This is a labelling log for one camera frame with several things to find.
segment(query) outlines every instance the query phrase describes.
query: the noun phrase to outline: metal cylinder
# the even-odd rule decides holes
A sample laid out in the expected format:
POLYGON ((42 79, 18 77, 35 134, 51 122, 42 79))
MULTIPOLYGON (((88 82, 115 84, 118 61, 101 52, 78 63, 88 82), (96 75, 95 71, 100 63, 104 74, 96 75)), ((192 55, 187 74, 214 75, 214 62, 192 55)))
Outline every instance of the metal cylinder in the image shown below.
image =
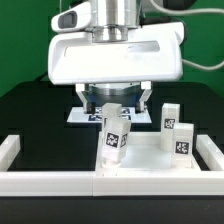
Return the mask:
POLYGON ((93 42, 126 41, 139 24, 140 0, 90 0, 93 42))
POLYGON ((125 26, 136 28, 140 0, 90 0, 92 27, 125 26))

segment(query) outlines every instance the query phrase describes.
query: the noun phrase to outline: white block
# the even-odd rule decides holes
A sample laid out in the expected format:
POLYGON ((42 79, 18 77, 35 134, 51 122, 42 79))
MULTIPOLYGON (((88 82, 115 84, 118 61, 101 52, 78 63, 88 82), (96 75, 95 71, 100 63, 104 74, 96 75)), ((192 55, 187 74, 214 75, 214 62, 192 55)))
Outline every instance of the white block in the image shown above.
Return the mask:
POLYGON ((108 118, 121 116, 121 104, 106 103, 102 106, 102 133, 104 138, 104 128, 108 118))
POLYGON ((162 107, 160 148, 165 151, 173 149, 173 127, 179 122, 180 105, 165 103, 162 107))
POLYGON ((198 135, 196 149, 212 171, 224 171, 224 155, 208 135, 198 135))
POLYGON ((106 103, 102 106, 102 115, 104 117, 119 117, 121 115, 121 104, 106 103))
POLYGON ((192 167, 193 132, 193 124, 174 124, 172 167, 192 167))
POLYGON ((126 155, 131 121, 119 117, 108 118, 105 126, 102 157, 106 166, 116 166, 126 155))
POLYGON ((8 170, 19 151, 19 135, 9 135, 0 146, 0 171, 8 170))

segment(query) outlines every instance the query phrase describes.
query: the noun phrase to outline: green background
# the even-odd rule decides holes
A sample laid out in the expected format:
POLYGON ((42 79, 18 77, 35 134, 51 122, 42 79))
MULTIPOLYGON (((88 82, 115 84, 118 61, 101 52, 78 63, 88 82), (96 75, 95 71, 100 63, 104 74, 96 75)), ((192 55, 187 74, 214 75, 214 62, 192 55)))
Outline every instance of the green background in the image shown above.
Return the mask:
MULTIPOLYGON (((63 10, 72 0, 63 1, 63 10)), ((224 9, 222 0, 197 0, 193 8, 224 9)), ((59 13, 59 0, 0 1, 0 96, 20 82, 47 71, 48 46, 54 33, 51 18, 59 13)), ((180 17, 188 27, 181 47, 185 59, 215 65, 224 59, 224 15, 180 17)), ((205 83, 224 96, 224 68, 202 72, 184 66, 181 81, 205 83)))

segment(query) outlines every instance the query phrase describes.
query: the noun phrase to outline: black table surface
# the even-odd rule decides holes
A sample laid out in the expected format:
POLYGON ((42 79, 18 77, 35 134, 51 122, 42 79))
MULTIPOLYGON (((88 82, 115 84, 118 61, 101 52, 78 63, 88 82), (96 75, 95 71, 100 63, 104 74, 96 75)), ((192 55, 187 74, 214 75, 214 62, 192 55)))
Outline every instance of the black table surface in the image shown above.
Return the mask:
MULTIPOLYGON (((97 106, 134 106, 139 95, 91 98, 97 106)), ((154 83, 152 124, 132 124, 132 131, 160 131, 164 103, 180 104, 180 122, 194 124, 194 148, 196 136, 207 134, 224 152, 224 98, 199 83, 154 83)), ((67 123, 73 106, 82 106, 74 86, 50 82, 24 82, 0 98, 0 143, 19 134, 22 146, 8 172, 94 171, 101 127, 67 123)), ((223 196, 0 198, 4 223, 223 223, 223 211, 223 196)))

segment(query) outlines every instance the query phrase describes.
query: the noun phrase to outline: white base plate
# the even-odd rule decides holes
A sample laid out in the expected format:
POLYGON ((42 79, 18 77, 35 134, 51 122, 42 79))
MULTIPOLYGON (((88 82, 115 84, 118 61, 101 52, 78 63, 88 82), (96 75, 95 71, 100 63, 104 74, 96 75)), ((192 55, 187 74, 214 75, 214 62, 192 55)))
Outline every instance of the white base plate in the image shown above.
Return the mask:
MULTIPOLYGON (((171 167, 172 152, 160 149, 160 132, 130 132, 128 137, 128 146, 125 158, 122 160, 119 168, 111 169, 103 168, 102 162, 104 159, 102 154, 102 133, 99 134, 96 172, 103 172, 103 176, 107 171, 114 170, 116 176, 119 176, 119 171, 137 171, 137 170, 169 170, 182 169, 189 170, 189 168, 173 168, 171 167)), ((195 158, 192 156, 192 170, 200 171, 195 158)))
MULTIPOLYGON (((144 113, 136 114, 134 107, 122 108, 122 117, 131 120, 132 123, 152 123, 148 110, 144 113)), ((94 115, 84 114, 82 107, 73 107, 68 117, 69 123, 101 123, 102 109, 96 107, 94 115)))

